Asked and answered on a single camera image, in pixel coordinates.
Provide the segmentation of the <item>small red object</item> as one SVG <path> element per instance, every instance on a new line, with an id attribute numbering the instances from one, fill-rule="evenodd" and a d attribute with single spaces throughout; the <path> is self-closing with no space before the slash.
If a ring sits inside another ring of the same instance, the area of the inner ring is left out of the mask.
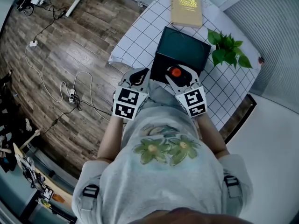
<path id="1" fill-rule="evenodd" d="M 173 79 L 183 78 L 182 70 L 176 66 L 171 66 L 167 69 L 166 75 Z"/>

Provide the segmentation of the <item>wooden desk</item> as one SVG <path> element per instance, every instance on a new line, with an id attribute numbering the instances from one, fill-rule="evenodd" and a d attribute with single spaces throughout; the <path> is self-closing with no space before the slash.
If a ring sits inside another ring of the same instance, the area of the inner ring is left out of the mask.
<path id="1" fill-rule="evenodd" d="M 59 186 L 57 186 L 57 184 L 54 183 L 48 175 L 46 175 L 38 167 L 36 167 L 34 165 L 34 162 L 30 161 L 30 158 L 26 156 L 23 152 L 24 147 L 27 146 L 31 142 L 31 140 L 33 140 L 33 138 L 35 138 L 38 135 L 40 135 L 40 129 L 35 130 L 34 134 L 26 142 L 24 142 L 20 148 L 18 148 L 18 146 L 15 143 L 13 143 L 18 166 L 20 168 L 24 166 L 29 170 L 30 177 L 33 181 L 33 185 L 38 190 L 40 190 L 43 193 L 46 186 L 50 187 L 53 190 L 53 194 L 60 195 L 65 200 L 63 204 L 66 207 L 71 208 L 72 195 L 67 191 L 61 189 Z"/>

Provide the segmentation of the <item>grey flower print shirt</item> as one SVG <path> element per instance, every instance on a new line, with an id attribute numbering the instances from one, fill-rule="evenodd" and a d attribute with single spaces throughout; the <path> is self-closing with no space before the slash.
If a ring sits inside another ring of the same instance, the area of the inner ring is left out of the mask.
<path id="1" fill-rule="evenodd" d="M 241 156 L 217 159 L 191 118 L 156 106 L 127 123 L 113 162 L 83 165 L 71 207 L 81 224 L 128 224 L 176 208 L 238 216 L 252 195 Z"/>

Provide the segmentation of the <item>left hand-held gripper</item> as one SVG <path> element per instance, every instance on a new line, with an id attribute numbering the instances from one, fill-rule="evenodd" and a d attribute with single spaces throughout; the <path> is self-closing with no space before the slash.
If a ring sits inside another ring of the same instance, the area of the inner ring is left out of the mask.
<path id="1" fill-rule="evenodd" d="M 124 74 L 114 94 L 114 116 L 135 119 L 148 98 L 150 74 L 148 68 L 136 68 Z"/>

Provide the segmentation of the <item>person's left forearm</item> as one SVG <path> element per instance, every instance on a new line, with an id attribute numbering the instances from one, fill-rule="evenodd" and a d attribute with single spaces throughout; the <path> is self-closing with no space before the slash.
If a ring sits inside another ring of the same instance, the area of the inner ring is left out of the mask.
<path id="1" fill-rule="evenodd" d="M 97 160 L 111 163 L 121 150 L 123 118 L 112 116 L 98 150 Z"/>

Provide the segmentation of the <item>black chair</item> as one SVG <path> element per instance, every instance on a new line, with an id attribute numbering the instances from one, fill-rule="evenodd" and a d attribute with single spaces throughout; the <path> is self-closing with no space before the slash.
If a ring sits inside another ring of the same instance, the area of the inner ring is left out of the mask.
<path id="1" fill-rule="evenodd" d="M 0 78 L 0 126 L 20 126 L 22 115 L 21 105 L 16 102 L 10 86 L 13 70 Z"/>

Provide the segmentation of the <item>glass partition with blinds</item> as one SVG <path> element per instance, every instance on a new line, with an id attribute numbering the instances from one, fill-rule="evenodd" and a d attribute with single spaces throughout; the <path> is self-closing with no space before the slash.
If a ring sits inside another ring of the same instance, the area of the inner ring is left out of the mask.
<path id="1" fill-rule="evenodd" d="M 299 114 L 299 0 L 241 0 L 225 14 L 264 59 L 250 91 Z"/>

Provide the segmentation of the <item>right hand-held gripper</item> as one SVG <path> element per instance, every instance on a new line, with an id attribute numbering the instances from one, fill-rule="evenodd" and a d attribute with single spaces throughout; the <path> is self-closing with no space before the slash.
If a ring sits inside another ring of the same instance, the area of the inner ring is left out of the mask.
<path id="1" fill-rule="evenodd" d="M 199 84 L 199 76 L 192 68 L 179 64 L 181 70 L 180 78 L 185 87 L 181 84 L 178 77 L 165 75 L 165 78 L 173 91 L 175 97 L 184 111 L 191 117 L 197 117 L 207 112 L 206 94 L 203 86 Z"/>

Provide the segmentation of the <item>potted green plant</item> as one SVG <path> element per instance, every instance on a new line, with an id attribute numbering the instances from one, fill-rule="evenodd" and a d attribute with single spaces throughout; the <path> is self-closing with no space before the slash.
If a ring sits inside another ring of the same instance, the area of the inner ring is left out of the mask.
<path id="1" fill-rule="evenodd" d="M 215 46 L 212 52 L 214 66 L 226 62 L 228 65 L 233 65 L 235 69 L 237 65 L 252 69 L 249 59 L 240 49 L 243 41 L 235 41 L 231 34 L 223 35 L 222 32 L 217 33 L 211 29 L 208 29 L 207 39 Z"/>

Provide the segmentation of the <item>dark green box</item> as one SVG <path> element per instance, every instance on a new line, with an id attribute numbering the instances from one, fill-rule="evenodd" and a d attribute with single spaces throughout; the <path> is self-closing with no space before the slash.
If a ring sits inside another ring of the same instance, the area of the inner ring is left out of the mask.
<path id="1" fill-rule="evenodd" d="M 175 29 L 165 27 L 151 67 L 150 78 L 168 84 L 166 72 L 172 66 L 185 65 L 197 75 L 204 70 L 211 46 Z"/>

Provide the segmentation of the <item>yellow hardcover book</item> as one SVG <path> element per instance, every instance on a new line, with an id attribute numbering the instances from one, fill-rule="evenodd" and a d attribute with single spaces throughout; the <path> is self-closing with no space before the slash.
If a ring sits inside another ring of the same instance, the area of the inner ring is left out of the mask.
<path id="1" fill-rule="evenodd" d="M 200 28 L 203 25 L 201 0 L 171 0 L 171 24 Z"/>

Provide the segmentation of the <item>person's right forearm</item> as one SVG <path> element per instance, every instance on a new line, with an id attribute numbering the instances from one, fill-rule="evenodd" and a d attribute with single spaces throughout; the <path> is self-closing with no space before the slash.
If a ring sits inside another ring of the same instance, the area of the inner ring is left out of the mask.
<path id="1" fill-rule="evenodd" d="M 209 116 L 204 113 L 195 117 L 195 120 L 199 126 L 203 142 L 213 152 L 215 157 L 220 159 L 223 156 L 229 155 L 224 139 Z"/>

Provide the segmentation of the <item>white checkered tablecloth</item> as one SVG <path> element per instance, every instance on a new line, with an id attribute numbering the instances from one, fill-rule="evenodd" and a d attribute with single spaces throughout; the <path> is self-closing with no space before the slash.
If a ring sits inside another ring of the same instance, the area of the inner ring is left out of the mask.
<path id="1" fill-rule="evenodd" d="M 207 42 L 208 30 L 231 35 L 242 41 L 241 51 L 250 61 L 251 68 L 222 63 L 214 65 L 209 57 L 200 74 L 207 97 L 208 115 L 221 129 L 248 94 L 261 66 L 259 53 L 243 32 L 217 6 L 214 0 L 201 0 L 203 26 L 177 30 L 202 42 Z M 111 53 L 109 62 L 122 62 L 133 68 L 150 68 L 163 29 L 171 26 L 171 0 L 151 0 L 149 6 L 137 18 Z"/>

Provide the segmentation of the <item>person's grey trousers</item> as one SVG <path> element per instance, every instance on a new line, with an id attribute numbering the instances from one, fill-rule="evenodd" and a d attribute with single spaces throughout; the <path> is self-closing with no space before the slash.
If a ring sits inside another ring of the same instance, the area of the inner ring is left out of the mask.
<path id="1" fill-rule="evenodd" d="M 168 106 L 177 109 L 181 108 L 175 96 L 159 85 L 156 81 L 150 80 L 148 85 L 148 95 L 152 104 L 157 106 Z"/>

